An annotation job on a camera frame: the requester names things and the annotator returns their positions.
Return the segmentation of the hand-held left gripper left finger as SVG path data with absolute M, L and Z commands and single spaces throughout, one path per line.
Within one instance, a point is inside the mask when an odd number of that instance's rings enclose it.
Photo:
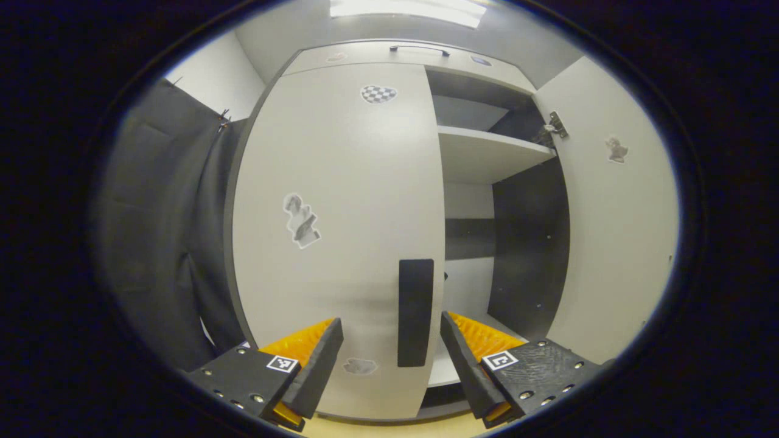
M 260 349 L 229 349 L 186 377 L 254 419 L 301 432 L 314 416 L 343 344 L 341 319 L 317 322 Z

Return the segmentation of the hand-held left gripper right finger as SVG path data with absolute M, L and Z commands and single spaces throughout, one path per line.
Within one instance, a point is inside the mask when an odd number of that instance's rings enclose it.
M 548 410 L 602 371 L 548 338 L 521 341 L 451 311 L 442 312 L 440 335 L 470 410 L 487 429 Z

